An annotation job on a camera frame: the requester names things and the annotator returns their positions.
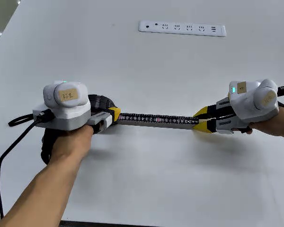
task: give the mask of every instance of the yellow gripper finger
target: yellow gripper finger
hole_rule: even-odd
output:
[[[208,109],[208,106],[203,107],[201,110],[199,110],[199,111],[194,115],[194,117],[197,117],[197,116],[199,116],[199,115],[201,115],[201,114],[206,114],[206,113],[207,113],[207,109]]]

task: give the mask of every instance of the electrical outlet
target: electrical outlet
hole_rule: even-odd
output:
[[[184,35],[226,36],[226,29],[223,25],[203,25],[148,20],[139,22],[139,31]]]

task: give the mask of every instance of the black cable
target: black cable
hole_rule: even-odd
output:
[[[21,116],[19,118],[16,118],[14,120],[12,120],[12,122],[15,123],[15,125],[17,124],[21,124],[23,122],[27,122],[29,120],[27,120],[28,118],[31,118],[32,115],[28,114],[25,116]],[[7,150],[1,155],[0,157],[0,175],[1,175],[1,165],[3,162],[3,159],[9,154],[9,152],[28,134],[28,132],[37,124],[43,122],[49,122],[51,120],[53,120],[55,118],[54,114],[52,113],[52,111],[50,109],[44,110],[42,111],[36,118],[36,120],[31,123],[27,129],[25,129],[25,131],[10,145],[9,148],[7,148]],[[4,217],[4,213],[3,213],[3,206],[2,206],[2,198],[1,198],[1,192],[0,192],[0,217],[1,219]]]
[[[284,96],[284,86],[278,87],[277,95],[278,97]]]
[[[11,121],[9,122],[9,126],[10,126],[10,127],[14,127],[14,126],[16,126],[16,125],[19,125],[19,124],[28,122],[28,121],[33,120],[33,119],[34,119],[34,116],[33,116],[32,113],[31,113],[31,114],[27,114],[27,115],[23,115],[23,116],[21,116],[21,117],[15,118],[14,120],[11,120]]]
[[[26,134],[28,134],[28,132],[38,123],[40,123],[41,120],[38,119],[36,121],[34,121],[33,123],[31,123],[27,129],[25,129],[25,131],[12,143],[12,145],[10,145],[9,148],[7,148],[7,150],[1,155],[0,157],[0,174],[1,174],[1,165],[2,165],[2,161],[3,159],[6,157],[6,155],[9,154],[9,152],[26,136]],[[4,217],[4,213],[3,213],[3,206],[2,206],[2,199],[1,199],[1,192],[0,192],[0,217],[1,219]]]

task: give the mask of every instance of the tape measure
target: tape measure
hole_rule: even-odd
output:
[[[196,117],[120,113],[116,124],[172,129],[192,129],[199,123]]]

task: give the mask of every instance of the handwritten label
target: handwritten label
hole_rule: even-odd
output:
[[[75,88],[59,91],[61,102],[78,99],[78,92]]]
[[[238,94],[246,93],[246,81],[237,84],[237,93]]]
[[[267,106],[271,101],[276,98],[276,94],[273,91],[268,91],[265,97],[262,99],[262,105]]]

